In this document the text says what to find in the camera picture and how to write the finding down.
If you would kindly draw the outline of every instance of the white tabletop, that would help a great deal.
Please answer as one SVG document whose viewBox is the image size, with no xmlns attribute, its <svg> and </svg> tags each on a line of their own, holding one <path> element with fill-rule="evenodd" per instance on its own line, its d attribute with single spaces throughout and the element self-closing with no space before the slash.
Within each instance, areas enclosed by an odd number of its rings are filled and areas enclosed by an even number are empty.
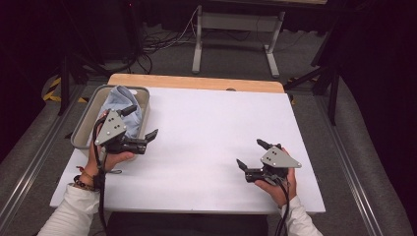
<svg viewBox="0 0 417 236">
<path fill-rule="evenodd" d="M 237 166 L 262 167 L 256 139 L 280 143 L 302 163 L 297 193 L 307 212 L 325 206 L 287 94 L 147 88 L 146 131 L 159 129 L 144 155 L 106 175 L 105 207 L 120 211 L 262 213 L 277 211 L 270 196 L 247 183 Z M 58 207 L 86 156 L 75 149 L 52 197 Z"/>
</svg>

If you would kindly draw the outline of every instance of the bracelet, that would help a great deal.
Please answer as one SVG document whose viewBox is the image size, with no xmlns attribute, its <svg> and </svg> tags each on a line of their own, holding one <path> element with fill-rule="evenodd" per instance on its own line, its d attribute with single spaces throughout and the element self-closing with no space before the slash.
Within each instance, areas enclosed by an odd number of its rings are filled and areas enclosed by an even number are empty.
<svg viewBox="0 0 417 236">
<path fill-rule="evenodd" d="M 78 187 L 79 189 L 83 189 L 83 190 L 96 191 L 95 187 L 83 183 L 80 180 L 80 176 L 81 175 L 77 175 L 76 177 L 74 177 L 74 183 L 75 183 L 76 187 Z"/>
<path fill-rule="evenodd" d="M 85 171 L 85 169 L 83 168 L 83 166 L 77 166 L 77 168 L 80 169 L 81 175 L 86 176 L 87 178 L 89 178 L 90 180 L 92 180 L 92 176 L 90 176 L 89 174 L 87 174 L 87 172 Z"/>
</svg>

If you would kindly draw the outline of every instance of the metal frame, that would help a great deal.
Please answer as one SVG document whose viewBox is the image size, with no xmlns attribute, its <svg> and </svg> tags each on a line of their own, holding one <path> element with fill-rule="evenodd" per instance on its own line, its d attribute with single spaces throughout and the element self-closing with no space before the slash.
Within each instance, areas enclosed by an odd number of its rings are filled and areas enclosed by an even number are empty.
<svg viewBox="0 0 417 236">
<path fill-rule="evenodd" d="M 203 12 L 203 7 L 200 5 L 197 13 L 196 48 L 194 51 L 192 72 L 194 74 L 198 74 L 200 72 L 203 50 L 203 29 L 256 30 L 272 32 L 270 44 L 265 45 L 265 53 L 268 59 L 270 73 L 274 78 L 278 78 L 279 72 L 276 66 L 275 58 L 273 57 L 273 50 L 279 36 L 284 16 L 285 12 L 279 12 L 277 17 L 271 16 L 262 18 L 250 15 L 206 13 Z"/>
</svg>

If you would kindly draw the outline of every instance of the cable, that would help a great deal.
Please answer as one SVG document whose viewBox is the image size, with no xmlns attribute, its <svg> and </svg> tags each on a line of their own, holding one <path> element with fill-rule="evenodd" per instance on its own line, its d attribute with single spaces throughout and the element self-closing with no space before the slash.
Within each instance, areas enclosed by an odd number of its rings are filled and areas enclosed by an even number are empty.
<svg viewBox="0 0 417 236">
<path fill-rule="evenodd" d="M 279 187 L 281 188 L 282 192 L 284 193 L 286 202 L 287 202 L 287 207 L 285 209 L 285 213 L 284 216 L 281 218 L 281 220 L 279 220 L 278 225 L 276 226 L 275 229 L 275 236 L 280 236 L 282 233 L 282 228 L 285 228 L 286 231 L 286 218 L 288 217 L 288 212 L 289 212 L 289 197 L 288 197 L 288 192 L 289 192 L 289 183 L 287 180 L 287 189 L 284 188 L 284 186 L 282 185 L 282 181 L 278 179 L 278 181 L 276 181 L 277 184 L 279 185 Z"/>
<path fill-rule="evenodd" d="M 106 115 L 99 118 L 95 124 L 94 127 L 92 129 L 92 141 L 94 142 L 97 139 L 97 130 L 98 130 L 98 126 L 100 126 L 102 123 L 104 123 L 105 119 L 106 119 Z M 98 169 L 98 176 L 94 176 L 94 186 L 96 186 L 95 183 L 95 178 L 98 178 L 99 181 L 99 191 L 100 191 L 100 198 L 99 198 L 99 205 L 98 205 L 98 214 L 100 217 L 100 221 L 101 221 L 101 225 L 103 227 L 104 233 L 107 234 L 107 224 L 105 222 L 105 218 L 104 218 L 104 186 L 105 186 L 105 160 L 106 157 L 104 158 L 103 162 L 100 162 L 99 159 L 99 155 L 98 155 L 98 147 L 96 144 L 93 144 L 93 149 L 94 149 L 94 156 L 95 156 L 95 161 L 97 162 L 97 169 Z"/>
</svg>

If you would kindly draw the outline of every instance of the hand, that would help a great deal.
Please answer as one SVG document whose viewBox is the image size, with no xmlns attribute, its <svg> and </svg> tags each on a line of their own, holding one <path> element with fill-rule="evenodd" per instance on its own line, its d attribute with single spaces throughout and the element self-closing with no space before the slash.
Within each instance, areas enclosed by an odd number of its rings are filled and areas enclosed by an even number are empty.
<svg viewBox="0 0 417 236">
<path fill-rule="evenodd" d="M 297 196 L 297 181 L 295 180 L 295 169 L 294 168 L 288 168 L 288 199 L 291 201 L 295 196 Z M 282 206 L 287 204 L 287 200 L 285 198 L 285 195 L 279 186 L 273 186 L 266 181 L 263 180 L 257 180 L 255 181 L 255 185 L 266 191 L 270 194 L 273 201 L 278 204 L 279 208 L 282 208 Z"/>
<path fill-rule="evenodd" d="M 98 149 L 98 153 L 100 153 L 101 152 L 101 146 L 98 146 L 97 149 Z M 120 162 L 123 162 L 125 160 L 128 160 L 128 159 L 132 159 L 134 156 L 135 155 L 133 153 L 128 152 L 128 151 L 124 151 L 124 152 L 121 152 L 121 153 L 118 153 L 118 154 L 108 154 L 107 159 L 105 161 L 105 167 L 104 168 L 105 168 L 106 171 L 112 170 L 114 168 L 114 166 L 116 166 L 116 164 L 118 164 Z M 91 142 L 89 143 L 89 161 L 88 161 L 86 167 L 84 168 L 84 170 L 86 171 L 86 173 L 89 176 L 94 176 L 94 175 L 97 175 L 97 173 L 98 173 L 97 162 L 95 160 L 93 140 L 91 140 Z M 87 185 L 93 186 L 92 180 L 85 175 L 82 175 L 80 177 L 80 180 Z"/>
</svg>

